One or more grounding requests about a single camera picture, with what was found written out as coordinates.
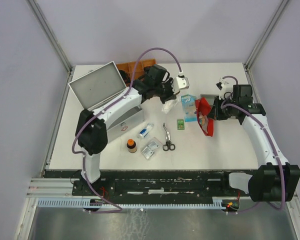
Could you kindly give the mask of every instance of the black scissors handle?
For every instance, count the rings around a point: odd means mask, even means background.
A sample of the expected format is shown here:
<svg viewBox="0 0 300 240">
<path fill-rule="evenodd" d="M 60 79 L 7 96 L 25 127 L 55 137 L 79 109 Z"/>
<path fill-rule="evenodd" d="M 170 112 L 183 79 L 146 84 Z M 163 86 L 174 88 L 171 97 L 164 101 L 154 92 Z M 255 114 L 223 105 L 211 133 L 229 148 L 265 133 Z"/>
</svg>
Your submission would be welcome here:
<svg viewBox="0 0 300 240">
<path fill-rule="evenodd" d="M 166 141 L 165 145 L 163 145 L 163 151 L 173 151 L 176 149 L 176 145 L 174 145 L 173 143 L 171 143 L 170 141 Z"/>
</svg>

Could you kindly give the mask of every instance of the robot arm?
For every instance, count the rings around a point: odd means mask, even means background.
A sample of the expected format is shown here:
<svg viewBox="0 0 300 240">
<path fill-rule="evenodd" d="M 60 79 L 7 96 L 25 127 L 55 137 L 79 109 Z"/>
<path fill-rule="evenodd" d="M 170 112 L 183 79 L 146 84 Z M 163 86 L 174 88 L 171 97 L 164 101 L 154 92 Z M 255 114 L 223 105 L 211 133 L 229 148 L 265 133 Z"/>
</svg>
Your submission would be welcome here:
<svg viewBox="0 0 300 240">
<path fill-rule="evenodd" d="M 87 121 L 101 112 L 100 117 L 92 121 L 78 138 L 78 144 L 85 153 L 85 171 L 89 181 L 94 183 L 100 177 L 100 155 L 108 144 L 107 129 L 115 120 L 152 97 L 160 97 L 164 104 L 166 101 L 176 99 L 180 90 L 188 88 L 188 79 L 182 72 L 178 77 L 171 78 L 164 67 L 155 64 L 147 70 L 143 81 L 137 79 L 133 82 L 127 95 L 123 92 L 93 111 L 84 109 L 80 113 L 76 135 Z"/>
<path fill-rule="evenodd" d="M 281 166 L 278 164 L 280 161 L 283 169 L 285 201 L 291 201 L 300 178 L 300 169 L 297 165 L 290 165 L 280 151 L 269 129 L 263 106 L 260 103 L 253 103 L 251 85 L 236 84 L 231 89 L 230 85 L 221 79 L 217 87 L 220 89 L 220 95 L 215 97 L 208 117 L 215 120 L 236 117 L 250 138 L 259 166 L 254 175 L 243 172 L 230 173 L 229 185 L 249 193 L 254 202 L 281 201 L 282 176 Z"/>
</svg>

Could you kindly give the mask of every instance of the orange bottle cap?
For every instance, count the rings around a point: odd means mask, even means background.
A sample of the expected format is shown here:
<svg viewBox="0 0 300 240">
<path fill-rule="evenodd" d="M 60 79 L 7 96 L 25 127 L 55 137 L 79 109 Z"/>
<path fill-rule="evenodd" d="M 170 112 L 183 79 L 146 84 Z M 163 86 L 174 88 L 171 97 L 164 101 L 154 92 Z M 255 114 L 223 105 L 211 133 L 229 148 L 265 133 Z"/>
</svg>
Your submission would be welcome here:
<svg viewBox="0 0 300 240">
<path fill-rule="evenodd" d="M 129 139 L 127 143 L 129 146 L 132 146 L 135 143 L 135 141 L 133 139 Z"/>
</svg>

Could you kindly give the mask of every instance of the orange tray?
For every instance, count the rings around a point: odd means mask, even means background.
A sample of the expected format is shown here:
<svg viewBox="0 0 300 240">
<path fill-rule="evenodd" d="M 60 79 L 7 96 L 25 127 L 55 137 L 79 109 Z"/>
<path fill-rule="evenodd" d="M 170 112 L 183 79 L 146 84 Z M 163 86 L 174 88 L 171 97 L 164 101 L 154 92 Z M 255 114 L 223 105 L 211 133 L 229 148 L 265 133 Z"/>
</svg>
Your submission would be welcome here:
<svg viewBox="0 0 300 240">
<path fill-rule="evenodd" d="M 140 76 L 145 74 L 145 72 L 144 72 L 145 67 L 150 67 L 156 63 L 157 62 L 154 58 L 141 60 L 136 67 L 134 79 L 136 80 L 137 78 L 139 78 Z M 116 64 L 116 67 L 118 68 L 118 70 L 125 71 L 129 75 L 129 78 L 131 79 L 135 64 L 136 64 L 135 61 L 124 62 L 124 63 Z"/>
</svg>

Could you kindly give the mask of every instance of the white plastic container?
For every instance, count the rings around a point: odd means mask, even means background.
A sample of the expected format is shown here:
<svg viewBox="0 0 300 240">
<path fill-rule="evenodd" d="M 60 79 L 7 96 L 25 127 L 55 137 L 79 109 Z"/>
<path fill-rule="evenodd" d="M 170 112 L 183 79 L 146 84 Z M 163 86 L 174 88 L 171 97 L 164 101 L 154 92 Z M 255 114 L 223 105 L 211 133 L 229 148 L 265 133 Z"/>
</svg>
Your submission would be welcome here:
<svg viewBox="0 0 300 240">
<path fill-rule="evenodd" d="M 137 137 L 139 139 L 144 139 L 145 136 L 147 136 L 147 134 L 154 128 L 154 124 L 153 123 L 148 123 L 144 129 L 142 129 L 139 134 L 137 135 Z"/>
</svg>

